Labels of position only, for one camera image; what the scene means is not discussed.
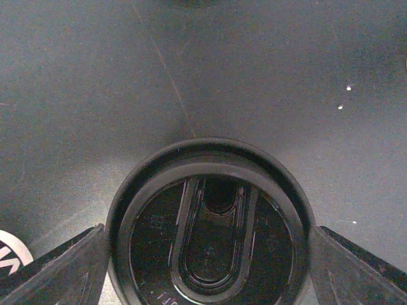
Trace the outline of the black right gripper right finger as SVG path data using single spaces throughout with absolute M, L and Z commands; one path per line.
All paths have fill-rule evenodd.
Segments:
M 319 304 L 406 304 L 406 273 L 325 226 L 310 230 Z

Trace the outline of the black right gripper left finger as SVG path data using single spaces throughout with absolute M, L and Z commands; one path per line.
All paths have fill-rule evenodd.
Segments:
M 1 304 L 98 304 L 109 261 L 103 224 L 1 279 Z

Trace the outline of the black branded paper cup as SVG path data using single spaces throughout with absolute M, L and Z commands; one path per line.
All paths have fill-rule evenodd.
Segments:
M 1 278 L 16 273 L 19 269 L 34 261 L 30 250 L 15 235 L 0 230 L 0 240 Z

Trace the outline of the black cup lid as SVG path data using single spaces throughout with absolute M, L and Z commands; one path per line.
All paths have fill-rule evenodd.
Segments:
M 311 205 L 275 158 L 230 139 L 166 147 L 123 181 L 107 217 L 123 304 L 299 304 Z

